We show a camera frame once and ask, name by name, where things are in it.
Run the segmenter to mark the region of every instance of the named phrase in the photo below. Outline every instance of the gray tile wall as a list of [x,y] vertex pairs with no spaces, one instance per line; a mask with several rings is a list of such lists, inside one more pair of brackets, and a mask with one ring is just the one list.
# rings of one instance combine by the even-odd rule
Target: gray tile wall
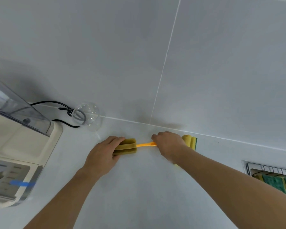
[[286,0],[181,0],[170,41],[178,3],[0,0],[0,79],[31,102],[286,149]]

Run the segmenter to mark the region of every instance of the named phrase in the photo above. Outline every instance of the power cord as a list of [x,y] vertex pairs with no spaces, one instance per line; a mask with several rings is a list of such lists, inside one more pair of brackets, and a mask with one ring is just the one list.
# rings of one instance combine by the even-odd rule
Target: power cord
[[[58,102],[58,101],[53,101],[53,100],[40,101],[40,102],[36,102],[36,103],[31,104],[31,106],[34,106],[36,104],[43,104],[43,103],[61,104],[62,106],[64,106],[64,108],[58,108],[58,109],[67,111],[67,114],[70,117],[72,116],[72,112],[73,112],[74,108],[70,108],[68,105],[63,104],[63,103]],[[83,123],[84,123],[86,121],[86,115],[82,111],[80,111],[80,110],[78,110],[78,111],[83,114],[83,118],[79,114],[76,114],[76,117],[74,116],[74,118],[77,119],[77,120],[83,121]],[[64,124],[72,127],[72,128],[80,128],[80,126],[73,126],[73,125],[71,125],[71,124],[69,124],[69,123],[67,123],[65,121],[59,120],[59,119],[54,119],[53,121],[59,121],[61,123],[64,123]]]

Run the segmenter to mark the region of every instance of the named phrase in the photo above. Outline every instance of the clear plastic cup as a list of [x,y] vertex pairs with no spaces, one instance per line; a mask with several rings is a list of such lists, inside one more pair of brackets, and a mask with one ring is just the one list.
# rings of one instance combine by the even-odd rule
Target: clear plastic cup
[[95,132],[102,126],[100,110],[95,103],[81,103],[72,112],[73,122]]

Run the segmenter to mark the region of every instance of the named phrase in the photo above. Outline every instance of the forearm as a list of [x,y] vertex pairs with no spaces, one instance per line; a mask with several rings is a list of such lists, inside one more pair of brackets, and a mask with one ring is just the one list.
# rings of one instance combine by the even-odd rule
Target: forearm
[[176,164],[189,173],[238,228],[286,228],[286,194],[182,147]]
[[30,221],[24,229],[72,229],[80,209],[98,177],[81,170]]

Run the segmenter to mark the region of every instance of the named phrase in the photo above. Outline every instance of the orange plastic stick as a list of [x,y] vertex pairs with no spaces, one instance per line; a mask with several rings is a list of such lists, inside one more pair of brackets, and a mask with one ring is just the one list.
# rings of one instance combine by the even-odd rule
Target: orange plastic stick
[[157,146],[157,144],[155,142],[149,142],[149,143],[137,145],[137,147],[143,147],[143,146]]

